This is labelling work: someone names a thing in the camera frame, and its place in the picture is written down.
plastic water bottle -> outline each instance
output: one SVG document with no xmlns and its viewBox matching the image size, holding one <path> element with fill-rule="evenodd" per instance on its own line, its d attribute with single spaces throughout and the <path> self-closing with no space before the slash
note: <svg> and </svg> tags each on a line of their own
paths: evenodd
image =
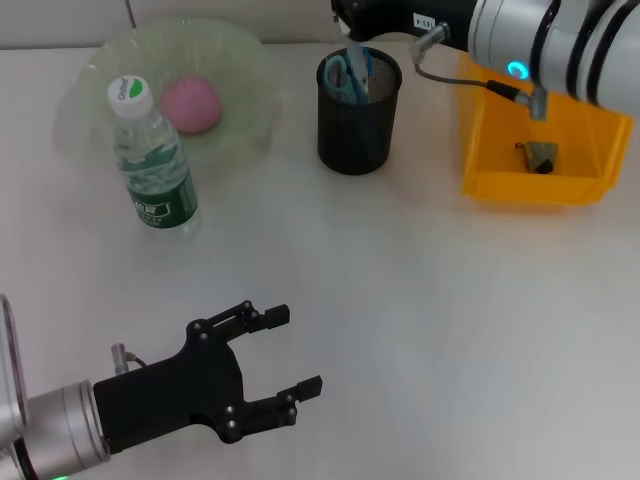
<svg viewBox="0 0 640 480">
<path fill-rule="evenodd" d="M 178 132 L 154 108 L 147 82 L 114 80 L 107 92 L 118 116 L 114 151 L 140 220 L 150 227 L 191 230 L 198 200 Z"/>
</svg>

green plastic bowl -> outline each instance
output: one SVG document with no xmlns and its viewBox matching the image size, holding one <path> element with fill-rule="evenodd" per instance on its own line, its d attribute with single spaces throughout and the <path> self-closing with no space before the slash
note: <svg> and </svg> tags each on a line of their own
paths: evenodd
<svg viewBox="0 0 640 480">
<path fill-rule="evenodd" d="M 128 74 L 147 80 L 156 106 L 167 85 L 184 75 L 202 75 L 218 90 L 224 108 L 220 124 L 200 135 L 182 136 L 191 162 L 215 160 L 217 154 L 246 147 L 269 132 L 280 76 L 260 40 L 230 23 L 167 18 L 99 48 L 79 81 L 90 122 L 109 144 L 116 117 L 107 87 Z"/>
</svg>

white table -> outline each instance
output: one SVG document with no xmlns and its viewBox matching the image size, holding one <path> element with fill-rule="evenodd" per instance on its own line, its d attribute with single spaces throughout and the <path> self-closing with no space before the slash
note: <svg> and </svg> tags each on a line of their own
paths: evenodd
<svg viewBox="0 0 640 480">
<path fill-rule="evenodd" d="M 115 166 L 85 147 L 68 90 L 92 50 L 0 53 L 0 291 L 30 395 L 147 362 L 243 299 L 292 323 L 234 342 L 248 399 L 320 374 L 298 424 L 227 446 L 192 427 L 92 480 L 631 480 L 640 477 L 640 158 L 599 205 L 461 196 L 452 87 L 401 63 L 392 156 L 350 178 L 315 151 L 331 45 L 271 46 L 271 147 L 194 168 L 203 225 L 145 241 Z M 436 49 L 431 70 L 452 73 Z M 637 152 L 637 139 L 630 151 Z"/>
</svg>

white bottle cap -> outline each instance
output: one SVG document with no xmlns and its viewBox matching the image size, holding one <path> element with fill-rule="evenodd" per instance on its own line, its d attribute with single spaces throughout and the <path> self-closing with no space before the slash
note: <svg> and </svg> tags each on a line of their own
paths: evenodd
<svg viewBox="0 0 640 480">
<path fill-rule="evenodd" d="M 153 108 L 153 96 L 144 78 L 124 75 L 116 78 L 107 89 L 111 108 L 121 118 L 133 119 L 146 115 Z"/>
</svg>

pink sponge ball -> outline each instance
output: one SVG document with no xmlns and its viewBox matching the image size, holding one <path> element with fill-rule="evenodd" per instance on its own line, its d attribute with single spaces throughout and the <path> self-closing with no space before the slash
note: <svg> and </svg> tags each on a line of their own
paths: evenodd
<svg viewBox="0 0 640 480">
<path fill-rule="evenodd" d="M 201 133 L 222 117 L 220 95 L 199 75 L 182 77 L 164 91 L 162 111 L 180 133 Z"/>
</svg>

